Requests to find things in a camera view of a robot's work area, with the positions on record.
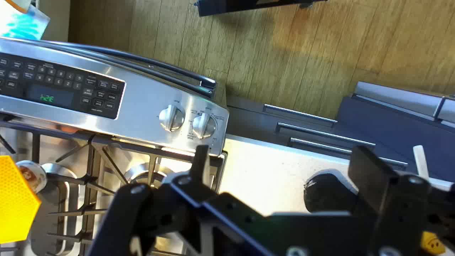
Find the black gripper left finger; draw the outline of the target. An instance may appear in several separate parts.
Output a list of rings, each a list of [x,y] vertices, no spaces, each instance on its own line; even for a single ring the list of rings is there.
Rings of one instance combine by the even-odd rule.
[[[223,233],[203,202],[215,192],[202,175],[209,163],[206,145],[196,148],[188,173],[154,189],[144,183],[122,186],[88,250],[88,256],[141,256],[156,237],[176,232],[193,256],[222,256]]]

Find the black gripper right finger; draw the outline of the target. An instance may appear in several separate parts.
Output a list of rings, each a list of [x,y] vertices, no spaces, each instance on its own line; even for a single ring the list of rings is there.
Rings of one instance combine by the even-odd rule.
[[[424,223],[431,188],[411,173],[400,173],[370,148],[355,146],[347,175],[323,169],[303,186],[303,203],[317,216],[353,222]]]

